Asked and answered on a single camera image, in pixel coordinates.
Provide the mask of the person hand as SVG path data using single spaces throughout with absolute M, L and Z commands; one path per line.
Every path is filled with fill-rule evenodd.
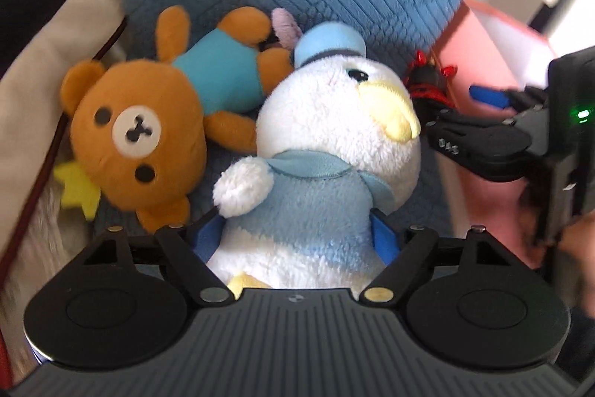
M 534 246 L 533 237 L 537 226 L 537 209 L 525 206 L 518 214 L 520 235 L 528 260 L 540 266 L 546 249 Z M 588 316 L 594 316 L 594 212 L 582 215 L 572 225 L 566 226 L 558 249 L 569 256 L 581 272 L 582 295 L 579 297 L 582 309 Z

